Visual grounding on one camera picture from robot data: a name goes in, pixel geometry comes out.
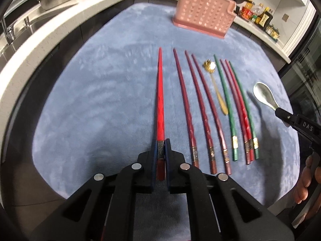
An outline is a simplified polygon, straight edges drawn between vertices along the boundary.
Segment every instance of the green chopstick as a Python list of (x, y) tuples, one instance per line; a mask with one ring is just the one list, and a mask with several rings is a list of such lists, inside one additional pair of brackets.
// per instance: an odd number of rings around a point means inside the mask
[(215, 54), (214, 54), (214, 59), (216, 62), (217, 69), (219, 70), (219, 76), (221, 79), (223, 91), (224, 91), (224, 96), (225, 96), (225, 101), (227, 108), (229, 110), (229, 121), (230, 121), (230, 129), (231, 129), (231, 137), (232, 137), (232, 148), (233, 148), (233, 161), (237, 161), (239, 159), (238, 157), (238, 137), (236, 134), (236, 128), (235, 128), (235, 122), (234, 122), (234, 116), (233, 116), (233, 110), (232, 110), (232, 105), (230, 101), (230, 96), (229, 92), (226, 87), (226, 83), (224, 81), (224, 74), (222, 72), (221, 66), (219, 64), (219, 61), (217, 60)]
[(235, 70), (233, 68), (232, 63), (231, 62), (229, 62), (229, 63), (231, 65), (232, 71), (233, 71), (233, 73), (235, 75), (236, 81), (237, 81), (237, 83), (239, 85), (239, 88), (240, 88), (240, 91), (241, 91), (241, 94), (242, 94), (242, 97), (243, 97), (243, 100), (244, 100), (244, 105), (245, 105), (246, 111), (248, 112), (248, 120), (250, 121), (252, 137), (253, 137), (253, 146), (252, 147), (254, 148), (255, 159), (258, 159), (259, 158), (259, 143), (258, 143), (258, 139), (257, 139), (256, 134), (255, 134), (254, 122), (253, 122), (252, 115), (251, 115), (251, 112), (250, 112), (250, 107), (248, 105), (248, 100), (247, 100), (246, 95), (245, 95), (245, 93), (243, 91), (242, 84), (241, 84), (240, 80), (238, 79), (238, 76), (235, 73)]

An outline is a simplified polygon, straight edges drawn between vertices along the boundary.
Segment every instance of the glass door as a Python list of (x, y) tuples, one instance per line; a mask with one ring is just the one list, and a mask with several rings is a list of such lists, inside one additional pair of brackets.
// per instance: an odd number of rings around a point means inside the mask
[[(293, 112), (321, 124), (321, 19), (306, 45), (292, 60), (289, 70), (282, 76)], [(301, 161), (311, 154), (309, 142), (300, 141)]]

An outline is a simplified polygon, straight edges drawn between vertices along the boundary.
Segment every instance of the screw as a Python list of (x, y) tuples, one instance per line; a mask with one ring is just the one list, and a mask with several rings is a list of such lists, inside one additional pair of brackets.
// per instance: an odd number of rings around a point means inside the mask
[(191, 166), (187, 163), (182, 163), (179, 167), (183, 170), (189, 170)]
[(96, 181), (100, 181), (103, 178), (104, 178), (104, 175), (101, 174), (101, 173), (98, 173), (98, 174), (94, 175), (94, 180), (96, 180)]
[(221, 181), (227, 181), (227, 179), (228, 179), (229, 177), (228, 177), (228, 175), (226, 175), (225, 173), (220, 173), (220, 174), (218, 175), (218, 178), (219, 178), (219, 180), (221, 180)]
[(134, 170), (141, 169), (141, 167), (142, 167), (142, 165), (139, 164), (139, 163), (134, 163), (134, 164), (132, 165), (132, 169), (134, 169)]

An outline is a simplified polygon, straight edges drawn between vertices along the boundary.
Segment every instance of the chopstick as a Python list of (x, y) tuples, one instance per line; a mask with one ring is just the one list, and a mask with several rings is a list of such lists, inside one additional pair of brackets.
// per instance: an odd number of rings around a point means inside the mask
[(230, 122), (230, 131), (231, 131), (231, 140), (232, 140), (233, 161), (237, 161), (239, 159), (239, 157), (238, 157), (239, 143), (238, 143), (238, 136), (237, 136), (236, 128), (235, 128), (235, 120), (234, 120), (232, 104), (231, 104), (231, 100), (230, 100), (230, 92), (228, 91), (228, 88), (226, 86), (226, 82), (224, 80), (224, 73), (219, 65), (219, 61), (218, 61), (215, 54), (214, 54), (214, 59), (215, 59), (216, 67), (218, 69), (219, 77), (220, 77), (220, 80), (222, 83), (226, 105), (229, 110), (229, 122)]
[(240, 91), (240, 87), (238, 86), (235, 75), (234, 75), (232, 68), (230, 66), (230, 63), (227, 60), (225, 60), (225, 63), (226, 63), (226, 66), (230, 72), (230, 75), (232, 77), (232, 81), (234, 83), (234, 87), (236, 89), (236, 93), (237, 93), (239, 101), (240, 101), (243, 119), (244, 119), (244, 122), (246, 125), (246, 133), (248, 135), (248, 141), (249, 141), (249, 147), (250, 147), (250, 159), (251, 159), (251, 161), (253, 161), (254, 160), (253, 138), (252, 138), (251, 127), (250, 127), (250, 123), (249, 123), (249, 119), (248, 119), (248, 112), (246, 111), (246, 108), (244, 105), (244, 100), (243, 100), (243, 97), (242, 97), (242, 94)]
[(250, 121), (250, 126), (251, 126), (251, 131), (252, 131), (252, 136), (253, 136), (253, 140), (252, 142), (250, 142), (250, 146), (254, 149), (254, 152), (255, 152), (255, 159), (258, 159), (259, 158), (259, 143), (258, 143), (258, 139), (256, 137), (256, 133), (255, 133), (255, 126), (254, 126), (254, 122), (253, 122), (253, 119), (252, 119), (252, 115), (251, 115), (251, 110), (250, 110), (250, 107), (248, 105), (248, 100), (246, 98), (246, 95), (245, 95), (245, 92), (243, 90), (243, 87), (242, 87), (242, 84), (240, 82), (240, 80), (238, 79), (238, 76), (234, 70), (234, 67), (232, 65), (232, 63), (229, 61), (230, 63), (230, 66), (232, 68), (232, 71), (234, 73), (234, 76), (235, 76), (235, 79), (239, 85), (239, 88), (240, 88), (240, 91), (241, 91), (241, 94), (243, 96), (243, 101), (244, 101), (244, 105), (245, 105), (245, 108), (248, 112), (248, 120)]
[(241, 124), (243, 140), (244, 140), (246, 164), (249, 165), (251, 163), (250, 146), (249, 146), (249, 142), (248, 142), (248, 136), (247, 136), (245, 120), (243, 119), (241, 104), (240, 104), (240, 101), (238, 99), (237, 92), (236, 92), (236, 89), (234, 87), (232, 78), (229, 76), (229, 74), (228, 74), (228, 72), (227, 72), (227, 70), (226, 70), (226, 68), (224, 66), (224, 63), (223, 63), (222, 59), (220, 59), (220, 62), (221, 62), (221, 65), (223, 66), (223, 70), (224, 70), (225, 75), (227, 77), (227, 81), (229, 82), (229, 85), (230, 85), (230, 88), (231, 88), (231, 91), (232, 91), (232, 94), (233, 94), (233, 98), (234, 98), (234, 101), (235, 101), (236, 109), (238, 110), (239, 120), (240, 120), (240, 124)]
[(193, 123), (192, 123), (192, 115), (191, 115), (191, 112), (189, 109), (188, 97), (187, 97), (186, 87), (185, 87), (184, 78), (183, 78), (183, 74), (182, 74), (182, 68), (179, 64), (179, 58), (177, 56), (177, 52), (176, 52), (175, 48), (173, 49), (173, 52), (174, 52), (175, 61), (176, 61), (177, 73), (179, 75), (179, 83), (181, 85), (181, 90), (182, 90), (185, 116), (186, 116), (186, 122), (187, 122), (188, 137), (189, 137), (189, 144), (190, 144), (191, 152), (192, 152), (192, 163), (195, 167), (199, 168), (197, 146), (196, 146), (196, 140), (194, 137), (194, 127), (193, 127)]
[(157, 84), (157, 172), (156, 178), (165, 180), (165, 122), (164, 122), (164, 94), (163, 94), (163, 57), (162, 48), (158, 49), (158, 84)]
[(205, 137), (206, 137), (208, 152), (209, 152), (209, 156), (210, 156), (211, 174), (216, 174), (217, 173), (217, 169), (216, 169), (216, 161), (215, 161), (215, 153), (214, 153), (213, 141), (212, 141), (212, 137), (211, 137), (211, 129), (210, 129), (210, 126), (208, 125), (208, 119), (207, 119), (207, 115), (206, 115), (206, 111), (205, 111), (205, 106), (204, 106), (201, 90), (200, 90), (200, 87), (198, 86), (196, 75), (195, 75), (195, 72), (193, 70), (193, 66), (192, 66), (191, 60), (190, 60), (190, 58), (188, 56), (188, 52), (187, 51), (185, 51), (185, 55), (186, 55), (186, 59), (187, 59), (189, 68), (191, 70), (192, 79), (193, 79), (193, 82), (194, 82), (194, 85), (195, 85), (196, 94), (197, 94), (198, 104), (199, 104), (200, 109), (201, 109), (203, 125), (204, 125), (204, 130), (205, 130)]
[(216, 129), (217, 129), (217, 132), (218, 132), (218, 135), (219, 135), (219, 141), (220, 141), (221, 148), (222, 148), (222, 154), (223, 154), (223, 159), (224, 159), (224, 164), (225, 164), (225, 172), (226, 172), (226, 174), (231, 175), (232, 174), (232, 172), (231, 172), (231, 164), (230, 164), (229, 154), (228, 154), (228, 151), (227, 151), (227, 146), (226, 146), (226, 142), (225, 142), (225, 138), (224, 138), (222, 124), (221, 124), (221, 122), (219, 120), (219, 117), (217, 115), (217, 111), (216, 111), (216, 108), (215, 108), (214, 101), (213, 101), (213, 98), (211, 96), (210, 90), (208, 89), (206, 80), (204, 78), (204, 75), (203, 75), (198, 63), (197, 63), (197, 60), (196, 60), (194, 54), (192, 54), (192, 58), (193, 58), (193, 61), (195, 63), (195, 66), (196, 66), (196, 68), (198, 70), (198, 73), (200, 75), (200, 78), (202, 80), (202, 83), (203, 83), (203, 86), (204, 86), (204, 89), (205, 89), (205, 93), (207, 95), (207, 98), (208, 98), (208, 101), (210, 103), (210, 107), (211, 107), (211, 110), (212, 110), (212, 113), (213, 113), (213, 116), (214, 116), (214, 121), (215, 121), (215, 124), (216, 124)]

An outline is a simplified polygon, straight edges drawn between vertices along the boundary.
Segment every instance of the stainless steel sink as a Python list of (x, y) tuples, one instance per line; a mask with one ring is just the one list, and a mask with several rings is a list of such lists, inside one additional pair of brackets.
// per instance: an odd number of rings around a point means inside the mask
[(13, 54), (19, 49), (19, 47), (41, 26), (47, 23), (49, 20), (54, 18), (56, 15), (60, 14), (64, 10), (67, 10), (71, 6), (57, 9), (55, 11), (46, 13), (37, 19), (30, 22), (30, 26), (25, 26), (25, 28), (15, 34), (15, 40), (10, 44), (6, 45), (0, 53), (0, 72), (13, 56)]

